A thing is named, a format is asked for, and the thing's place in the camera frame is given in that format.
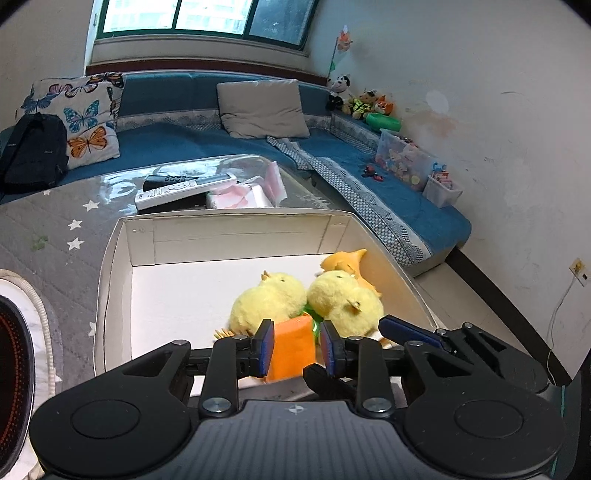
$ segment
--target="coffee table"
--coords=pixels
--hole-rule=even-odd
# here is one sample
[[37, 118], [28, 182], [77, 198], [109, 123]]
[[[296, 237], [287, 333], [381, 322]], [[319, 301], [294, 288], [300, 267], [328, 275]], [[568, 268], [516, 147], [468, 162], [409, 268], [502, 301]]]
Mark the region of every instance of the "coffee table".
[[[97, 289], [106, 244], [120, 217], [136, 215], [146, 176], [233, 173], [264, 177], [269, 160], [232, 155], [126, 170], [79, 180], [0, 205], [0, 268], [33, 285], [47, 310], [57, 391], [94, 376]], [[280, 207], [338, 209], [295, 173], [280, 169], [287, 198]]]

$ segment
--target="orange sponge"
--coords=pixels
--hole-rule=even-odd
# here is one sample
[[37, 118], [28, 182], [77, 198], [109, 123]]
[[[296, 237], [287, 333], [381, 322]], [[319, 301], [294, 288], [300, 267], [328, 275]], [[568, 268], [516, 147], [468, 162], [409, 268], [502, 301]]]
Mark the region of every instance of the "orange sponge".
[[286, 322], [275, 323], [275, 346], [266, 382], [299, 377], [316, 362], [313, 319], [307, 313]]

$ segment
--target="beige pillow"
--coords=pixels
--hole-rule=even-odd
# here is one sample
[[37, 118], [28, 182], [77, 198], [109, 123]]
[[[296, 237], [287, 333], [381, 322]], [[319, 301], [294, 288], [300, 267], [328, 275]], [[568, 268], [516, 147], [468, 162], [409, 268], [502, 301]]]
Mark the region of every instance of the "beige pillow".
[[217, 84], [224, 128], [234, 138], [310, 136], [297, 80]]

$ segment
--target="white remote control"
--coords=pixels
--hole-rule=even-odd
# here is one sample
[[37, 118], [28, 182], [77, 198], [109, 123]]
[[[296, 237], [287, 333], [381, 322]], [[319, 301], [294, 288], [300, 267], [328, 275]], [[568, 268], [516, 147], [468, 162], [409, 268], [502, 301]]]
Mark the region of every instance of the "white remote control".
[[220, 173], [211, 177], [166, 185], [147, 192], [139, 191], [135, 196], [135, 206], [138, 210], [145, 210], [146, 208], [209, 192], [213, 189], [235, 185], [237, 182], [238, 180], [231, 173]]

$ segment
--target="transparent plastic box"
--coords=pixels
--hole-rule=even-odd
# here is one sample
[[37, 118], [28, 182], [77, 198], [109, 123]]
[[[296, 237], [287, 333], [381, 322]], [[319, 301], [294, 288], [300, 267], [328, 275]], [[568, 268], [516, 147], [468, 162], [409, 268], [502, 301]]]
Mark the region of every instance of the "transparent plastic box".
[[433, 177], [429, 177], [427, 185], [423, 190], [423, 196], [437, 207], [443, 208], [455, 205], [462, 192], [463, 190], [455, 181], [450, 189]]
[[389, 130], [381, 130], [374, 162], [413, 190], [422, 192], [437, 159], [416, 145], [407, 144]]

